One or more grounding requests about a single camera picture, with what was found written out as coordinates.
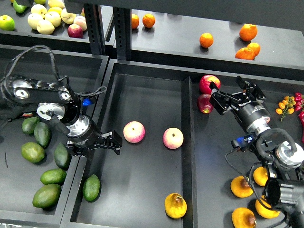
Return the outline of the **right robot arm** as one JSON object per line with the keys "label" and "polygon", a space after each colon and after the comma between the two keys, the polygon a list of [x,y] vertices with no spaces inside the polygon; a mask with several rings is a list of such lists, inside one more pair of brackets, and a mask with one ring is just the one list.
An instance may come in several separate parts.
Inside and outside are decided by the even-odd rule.
{"label": "right robot arm", "polygon": [[266,168],[265,197],[257,197],[257,200],[266,209],[283,212],[288,227],[302,228],[304,151],[287,131],[268,125],[270,114],[262,105],[266,97],[258,85],[244,81],[240,76],[236,78],[236,83],[242,91],[228,94],[211,82],[209,101],[220,115],[231,111],[247,133],[231,141],[233,151],[254,153]]}

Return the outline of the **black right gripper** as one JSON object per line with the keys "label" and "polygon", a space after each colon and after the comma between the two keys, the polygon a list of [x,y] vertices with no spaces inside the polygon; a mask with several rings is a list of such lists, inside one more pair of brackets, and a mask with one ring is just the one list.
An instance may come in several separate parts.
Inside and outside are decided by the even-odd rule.
{"label": "black right gripper", "polygon": [[243,90],[242,94],[221,92],[214,82],[210,83],[209,102],[213,108],[220,115],[231,111],[236,121],[247,133],[262,133],[269,129],[270,114],[260,103],[266,99],[265,94],[257,84],[251,84],[241,76],[237,76],[236,83]]}

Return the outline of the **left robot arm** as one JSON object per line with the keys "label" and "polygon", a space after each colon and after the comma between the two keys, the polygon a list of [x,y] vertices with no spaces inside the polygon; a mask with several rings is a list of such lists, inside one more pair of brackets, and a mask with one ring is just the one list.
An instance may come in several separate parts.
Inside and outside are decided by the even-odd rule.
{"label": "left robot arm", "polygon": [[[55,77],[45,82],[13,73],[18,61],[30,51],[46,50]],[[81,113],[82,98],[95,97],[106,91],[105,86],[94,92],[77,93],[69,84],[69,77],[60,77],[53,51],[44,45],[35,45],[15,56],[7,65],[0,80],[0,117],[13,120],[33,107],[39,117],[50,121],[67,138],[66,149],[72,156],[85,156],[98,148],[111,149],[117,155],[123,146],[121,136],[111,130],[102,133],[91,117]]]}

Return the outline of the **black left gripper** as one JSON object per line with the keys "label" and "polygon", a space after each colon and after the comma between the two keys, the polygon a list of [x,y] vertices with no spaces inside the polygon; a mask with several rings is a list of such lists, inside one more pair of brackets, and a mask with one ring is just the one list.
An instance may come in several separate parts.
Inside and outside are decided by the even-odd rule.
{"label": "black left gripper", "polygon": [[86,156],[95,144],[97,148],[110,149],[120,155],[122,137],[115,130],[101,133],[90,116],[80,115],[73,124],[66,127],[69,130],[66,134],[66,149],[72,156]]}

